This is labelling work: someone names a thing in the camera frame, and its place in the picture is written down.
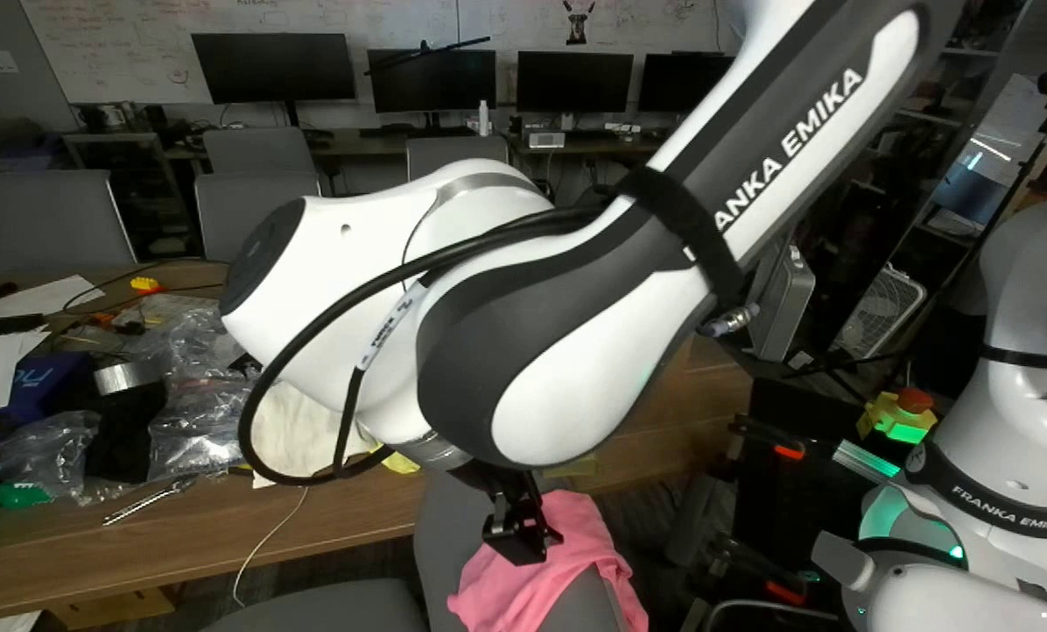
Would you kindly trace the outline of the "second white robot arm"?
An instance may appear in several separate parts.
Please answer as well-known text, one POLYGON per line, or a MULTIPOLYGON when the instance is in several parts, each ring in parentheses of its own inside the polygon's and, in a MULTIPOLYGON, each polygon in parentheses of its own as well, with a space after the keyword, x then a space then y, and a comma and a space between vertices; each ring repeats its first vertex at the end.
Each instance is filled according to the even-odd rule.
POLYGON ((1047 201, 981 249, 984 344, 949 413, 817 532, 850 632, 1047 632, 1047 201))

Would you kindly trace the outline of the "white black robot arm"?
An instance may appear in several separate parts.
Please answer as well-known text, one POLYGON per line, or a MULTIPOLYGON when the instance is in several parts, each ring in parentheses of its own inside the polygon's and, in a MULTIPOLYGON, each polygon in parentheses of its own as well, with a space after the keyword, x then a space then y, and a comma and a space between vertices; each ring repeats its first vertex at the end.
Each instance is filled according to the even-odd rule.
POLYGON ((611 201, 552 203, 498 156, 275 206, 232 258, 222 321, 348 440, 491 498, 480 539, 540 563, 535 472, 609 442, 676 339, 747 317, 747 270, 860 153, 967 0, 735 0, 741 48, 611 201))

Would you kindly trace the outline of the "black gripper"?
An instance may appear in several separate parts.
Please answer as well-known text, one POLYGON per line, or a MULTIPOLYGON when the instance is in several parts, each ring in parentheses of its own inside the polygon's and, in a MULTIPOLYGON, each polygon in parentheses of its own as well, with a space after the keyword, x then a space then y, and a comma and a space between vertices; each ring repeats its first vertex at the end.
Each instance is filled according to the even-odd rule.
POLYGON ((536 565, 563 532, 543 515, 543 498, 530 471, 466 463, 459 479, 485 491, 491 512, 480 522, 480 539, 514 565, 536 565))

